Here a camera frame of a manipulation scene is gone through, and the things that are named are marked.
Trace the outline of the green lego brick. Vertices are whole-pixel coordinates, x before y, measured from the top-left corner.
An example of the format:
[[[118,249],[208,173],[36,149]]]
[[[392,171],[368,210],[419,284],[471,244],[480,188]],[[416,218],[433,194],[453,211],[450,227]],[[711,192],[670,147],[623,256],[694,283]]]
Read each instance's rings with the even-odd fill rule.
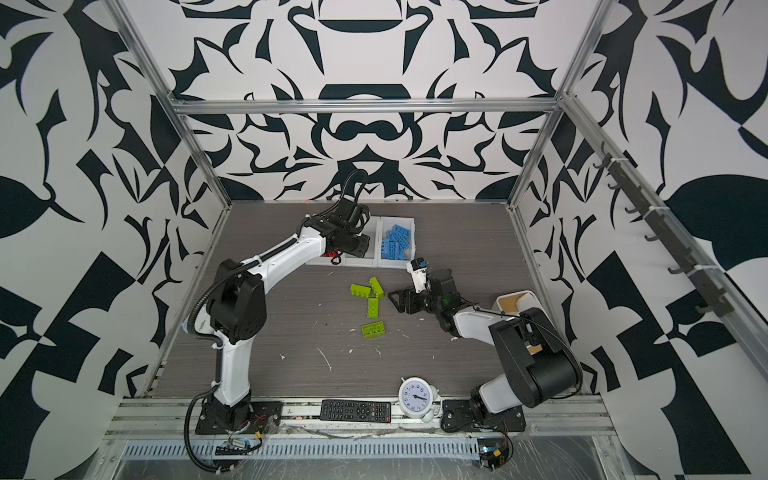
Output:
[[[367,299],[367,318],[377,320],[379,318],[379,305],[380,300],[378,298]]]
[[[384,290],[376,277],[369,280],[369,286],[375,298],[382,299],[384,297]]]
[[[361,334],[364,339],[377,338],[386,334],[386,327],[383,321],[365,324],[361,327]]]
[[[372,289],[368,286],[351,284],[350,293],[355,297],[370,298],[372,295]]]

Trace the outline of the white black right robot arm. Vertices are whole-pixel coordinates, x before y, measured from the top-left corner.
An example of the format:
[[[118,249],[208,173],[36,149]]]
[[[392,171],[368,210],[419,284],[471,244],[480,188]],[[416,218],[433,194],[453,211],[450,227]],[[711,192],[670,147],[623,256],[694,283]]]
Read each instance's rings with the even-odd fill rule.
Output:
[[[503,372],[476,386],[466,400],[442,407],[441,429],[522,431],[523,407],[577,394],[583,369],[536,295],[511,296],[511,311],[485,309],[464,298],[449,269],[431,270],[422,259],[407,264],[413,285],[388,294],[400,313],[426,312],[454,337],[495,348]]]

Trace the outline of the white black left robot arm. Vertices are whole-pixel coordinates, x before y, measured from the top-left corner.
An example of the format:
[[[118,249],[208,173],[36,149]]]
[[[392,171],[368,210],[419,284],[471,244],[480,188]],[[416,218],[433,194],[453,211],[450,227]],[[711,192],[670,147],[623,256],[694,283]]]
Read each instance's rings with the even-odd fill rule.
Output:
[[[223,261],[216,278],[195,302],[184,330],[208,340],[216,351],[211,390],[203,395],[203,413],[219,429],[238,432],[253,422],[249,365],[253,340],[268,319],[267,294],[308,262],[326,254],[363,257],[370,236],[370,209],[342,198],[326,210],[307,215],[295,233],[272,248],[242,261]]]

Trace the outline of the white left storage bin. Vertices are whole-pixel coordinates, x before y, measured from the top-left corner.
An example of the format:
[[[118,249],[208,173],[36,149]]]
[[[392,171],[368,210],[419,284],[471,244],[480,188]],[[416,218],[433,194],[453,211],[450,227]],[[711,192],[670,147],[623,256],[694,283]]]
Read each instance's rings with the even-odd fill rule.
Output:
[[[334,252],[335,256],[332,258],[324,258],[323,255],[314,258],[307,262],[307,265],[312,266],[340,266],[344,262],[344,257],[341,253]]]

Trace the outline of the white storage bin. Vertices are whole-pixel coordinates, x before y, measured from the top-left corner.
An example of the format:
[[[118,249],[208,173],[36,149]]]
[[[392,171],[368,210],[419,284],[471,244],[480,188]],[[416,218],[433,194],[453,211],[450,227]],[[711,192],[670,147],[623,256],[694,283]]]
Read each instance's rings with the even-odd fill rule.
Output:
[[[409,217],[380,217],[376,243],[379,268],[405,269],[415,258],[415,220]]]
[[[312,266],[340,266],[344,262],[344,257],[341,253],[334,252],[335,256],[332,258],[324,258],[323,255],[314,258],[307,262],[307,265]]]
[[[380,245],[378,243],[380,216],[373,216],[362,233],[369,237],[369,245],[362,257],[355,257],[348,254],[343,255],[342,265],[345,267],[358,267],[358,268],[377,268]]]

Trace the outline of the white middle storage bin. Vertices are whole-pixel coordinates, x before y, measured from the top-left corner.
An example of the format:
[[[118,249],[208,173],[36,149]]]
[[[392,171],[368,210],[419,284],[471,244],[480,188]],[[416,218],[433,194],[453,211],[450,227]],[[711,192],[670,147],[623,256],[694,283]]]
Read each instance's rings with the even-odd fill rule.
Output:
[[[342,265],[345,267],[358,267],[358,268],[377,268],[380,245],[378,243],[380,216],[373,216],[362,233],[369,237],[369,245],[362,257],[355,257],[348,254],[343,255]]]

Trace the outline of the white right storage bin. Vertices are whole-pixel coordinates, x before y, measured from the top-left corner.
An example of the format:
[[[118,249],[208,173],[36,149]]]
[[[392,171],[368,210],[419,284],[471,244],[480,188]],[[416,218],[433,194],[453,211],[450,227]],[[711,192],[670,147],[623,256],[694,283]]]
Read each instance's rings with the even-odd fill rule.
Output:
[[[415,220],[409,217],[380,217],[376,243],[379,268],[405,269],[415,258]]]

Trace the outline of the white tissue box wooden top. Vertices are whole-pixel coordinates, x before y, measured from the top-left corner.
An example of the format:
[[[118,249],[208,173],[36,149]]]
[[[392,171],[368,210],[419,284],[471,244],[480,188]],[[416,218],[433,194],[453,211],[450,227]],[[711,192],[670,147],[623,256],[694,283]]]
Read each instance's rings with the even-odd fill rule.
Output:
[[[519,312],[531,308],[542,310],[543,306],[533,291],[522,290],[498,296],[491,310],[498,313],[517,315]]]

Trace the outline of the white analog clock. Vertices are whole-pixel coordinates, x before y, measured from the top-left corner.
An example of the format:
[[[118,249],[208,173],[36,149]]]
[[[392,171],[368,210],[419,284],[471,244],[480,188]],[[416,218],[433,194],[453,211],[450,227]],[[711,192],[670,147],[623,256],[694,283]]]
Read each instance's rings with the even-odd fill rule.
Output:
[[[403,415],[424,423],[433,420],[437,399],[438,389],[421,377],[404,379],[398,390],[398,404]]]

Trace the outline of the black remote control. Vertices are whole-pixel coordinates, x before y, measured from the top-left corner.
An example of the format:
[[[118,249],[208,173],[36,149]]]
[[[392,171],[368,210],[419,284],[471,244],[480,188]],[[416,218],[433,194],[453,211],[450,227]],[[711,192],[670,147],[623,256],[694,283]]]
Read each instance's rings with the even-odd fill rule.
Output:
[[[328,422],[390,423],[391,410],[390,402],[324,399],[319,418]]]

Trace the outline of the small green circuit board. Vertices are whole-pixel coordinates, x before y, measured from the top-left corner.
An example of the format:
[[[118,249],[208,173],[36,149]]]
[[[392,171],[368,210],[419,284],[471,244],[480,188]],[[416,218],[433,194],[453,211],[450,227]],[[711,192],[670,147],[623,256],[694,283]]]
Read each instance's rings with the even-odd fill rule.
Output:
[[[510,444],[494,446],[493,448],[483,446],[479,451],[479,465],[481,468],[495,471],[504,466],[513,454],[514,447]]]

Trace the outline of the grey wall hook rail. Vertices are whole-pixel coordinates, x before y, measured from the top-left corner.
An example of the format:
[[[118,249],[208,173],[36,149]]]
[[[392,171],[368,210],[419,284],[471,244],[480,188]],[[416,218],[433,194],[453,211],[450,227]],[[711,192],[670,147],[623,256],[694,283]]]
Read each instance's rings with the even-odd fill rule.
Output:
[[[668,273],[685,276],[701,295],[705,306],[697,310],[721,318],[734,313],[736,304],[722,269],[703,251],[631,160],[604,151],[595,167],[610,174],[614,180],[610,188],[627,197],[630,205],[625,212],[643,220],[651,229],[645,240],[661,243],[674,260],[675,265]]]

